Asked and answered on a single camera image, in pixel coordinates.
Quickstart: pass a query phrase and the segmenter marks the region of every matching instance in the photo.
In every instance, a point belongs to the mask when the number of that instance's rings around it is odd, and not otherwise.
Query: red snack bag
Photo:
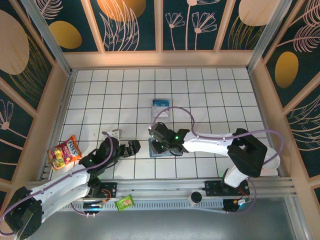
[[[48,162],[54,170],[63,168],[65,165],[81,159],[82,154],[76,143],[75,135],[72,135],[67,141],[49,149]]]

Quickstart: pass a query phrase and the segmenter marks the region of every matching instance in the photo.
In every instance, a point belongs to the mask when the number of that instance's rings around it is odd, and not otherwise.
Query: small green package
[[[131,194],[129,196],[126,196],[119,201],[115,202],[116,208],[118,209],[119,213],[121,213],[126,208],[129,208],[130,206],[134,206],[135,202],[132,199]]]

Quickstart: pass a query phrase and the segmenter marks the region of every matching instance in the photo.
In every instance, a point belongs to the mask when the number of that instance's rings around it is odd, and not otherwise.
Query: yellow circle
[[[28,36],[20,23],[0,10],[0,69],[17,75],[25,70],[29,61]]]
[[[80,32],[66,21],[55,21],[49,26],[55,40],[61,47],[76,49],[82,44]]]
[[[266,25],[276,10],[278,3],[283,0],[241,0],[239,18],[248,26]],[[289,8],[282,15],[283,19]]]
[[[275,82],[280,88],[289,87],[295,80],[299,69],[299,61],[297,56],[285,51],[280,55],[275,65]]]
[[[124,5],[135,14],[135,17],[140,17],[146,9],[146,0],[97,0],[102,12],[109,18],[124,22],[130,19],[130,15],[126,16]]]

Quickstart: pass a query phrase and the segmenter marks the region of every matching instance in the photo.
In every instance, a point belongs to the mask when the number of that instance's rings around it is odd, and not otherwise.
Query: snack bag
[[[132,199],[132,196],[130,194],[129,196],[126,196],[126,197],[120,199],[119,201],[116,201],[115,205],[116,205],[116,208],[118,209],[119,213],[121,213],[126,208],[129,208],[132,205],[134,206],[135,202]]]
[[[53,170],[63,168],[65,165],[81,159],[75,135],[72,135],[67,141],[49,149],[48,162],[52,165]]]

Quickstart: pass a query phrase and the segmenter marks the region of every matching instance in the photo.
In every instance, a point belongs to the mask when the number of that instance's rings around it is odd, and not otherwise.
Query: white tile floor
[[[86,156],[103,141],[102,131],[122,129],[121,143],[140,140],[139,153],[120,159],[101,179],[222,177],[233,163],[221,155],[191,152],[182,157],[149,157],[148,127],[154,98],[170,99],[173,106],[191,110],[197,122],[195,130],[201,133],[264,128],[245,68],[80,70],[60,142],[74,134]],[[181,110],[173,110],[171,122],[175,131],[191,126],[190,117]],[[258,137],[269,145],[266,134]],[[73,164],[53,172],[52,178],[71,167]]]

